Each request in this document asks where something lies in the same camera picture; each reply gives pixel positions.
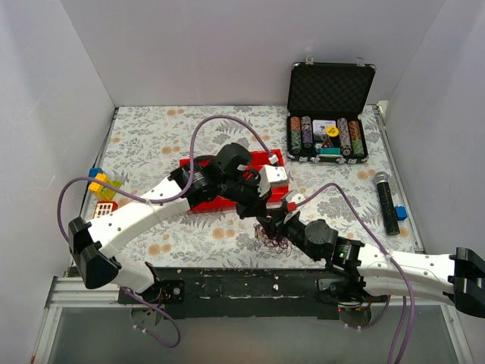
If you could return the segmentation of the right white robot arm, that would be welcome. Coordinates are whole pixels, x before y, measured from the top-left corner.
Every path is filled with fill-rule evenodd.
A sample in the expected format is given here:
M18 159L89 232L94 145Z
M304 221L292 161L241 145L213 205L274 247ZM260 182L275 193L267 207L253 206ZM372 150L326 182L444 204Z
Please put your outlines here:
M326 303L350 303L370 297L407 296L454 306L484 317L484 260L471 249L453 254L384 253L375 246L341 237L325 220L304 223L296 210L271 209L257 219L264 237L290 242L330 277L318 282Z

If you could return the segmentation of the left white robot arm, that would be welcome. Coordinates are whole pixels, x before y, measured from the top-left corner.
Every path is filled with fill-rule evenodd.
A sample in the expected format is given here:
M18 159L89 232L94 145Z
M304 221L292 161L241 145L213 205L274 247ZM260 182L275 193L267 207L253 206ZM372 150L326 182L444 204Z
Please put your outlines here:
M191 161L163 179L157 186L100 218L75 218L68 225L71 255L85 287L106 284L130 288L144 303L161 294L154 269L123 256L122 249L140 234L166 218L183 214L218 196L236 203L243 218L264 217L271 185L280 177L277 160L260 170L249 167L251 153L237 143L225 145L206 165Z

